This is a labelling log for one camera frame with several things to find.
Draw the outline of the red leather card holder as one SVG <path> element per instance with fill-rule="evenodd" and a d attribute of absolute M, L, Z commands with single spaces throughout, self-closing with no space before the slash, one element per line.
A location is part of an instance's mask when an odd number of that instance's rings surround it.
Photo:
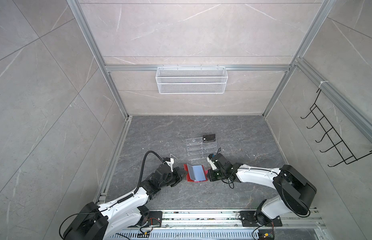
<path fill-rule="evenodd" d="M 203 165 L 184 164 L 184 170 L 187 172 L 187 181 L 200 183 L 208 181 L 207 173 Z"/>

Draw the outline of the clear acrylic organizer tray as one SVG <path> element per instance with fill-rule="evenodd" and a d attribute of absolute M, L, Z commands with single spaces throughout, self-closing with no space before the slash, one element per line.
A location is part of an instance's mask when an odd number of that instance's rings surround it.
<path fill-rule="evenodd" d="M 217 140 L 208 140 L 207 137 L 187 139 L 186 145 L 190 161 L 205 159 L 210 154 L 216 154 L 218 151 Z"/>

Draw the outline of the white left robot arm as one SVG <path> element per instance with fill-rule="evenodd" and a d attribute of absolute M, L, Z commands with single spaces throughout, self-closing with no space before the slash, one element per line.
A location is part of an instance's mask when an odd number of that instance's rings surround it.
<path fill-rule="evenodd" d="M 154 173 L 141 181 L 131 192 L 104 204 L 90 202 L 78 214 L 64 233 L 63 240 L 103 240 L 117 232 L 148 221 L 150 210 L 145 206 L 164 187 L 174 187 L 188 172 L 171 163 L 161 164 Z"/>

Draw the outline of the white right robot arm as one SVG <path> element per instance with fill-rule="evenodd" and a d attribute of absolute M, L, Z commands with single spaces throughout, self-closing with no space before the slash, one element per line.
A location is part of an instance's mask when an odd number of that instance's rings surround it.
<path fill-rule="evenodd" d="M 294 213 L 300 218 L 310 216 L 317 189 L 291 165 L 268 169 L 232 164 L 221 153 L 209 155 L 208 162 L 212 167 L 208 172 L 212 182 L 223 181 L 230 187 L 234 183 L 251 183 L 277 191 L 277 196 L 263 200 L 254 213 L 253 219 L 258 225 L 266 225 L 286 213 Z"/>

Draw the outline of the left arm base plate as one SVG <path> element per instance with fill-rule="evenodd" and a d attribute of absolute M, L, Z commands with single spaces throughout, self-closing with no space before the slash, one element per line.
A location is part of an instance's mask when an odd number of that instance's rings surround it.
<path fill-rule="evenodd" d="M 161 227 L 162 225 L 162 211 L 149 211 L 146 213 L 143 213 L 140 220 L 136 224 L 138 227 L 143 226 L 155 226 L 155 227 Z"/>

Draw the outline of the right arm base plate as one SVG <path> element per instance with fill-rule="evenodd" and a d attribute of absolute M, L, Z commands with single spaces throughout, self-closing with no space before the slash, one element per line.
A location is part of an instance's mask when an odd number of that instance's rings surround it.
<path fill-rule="evenodd" d="M 265 217 L 262 213 L 257 214 L 256 211 L 240 211 L 238 220 L 242 222 L 243 227 L 282 227 L 280 217 L 271 220 Z"/>

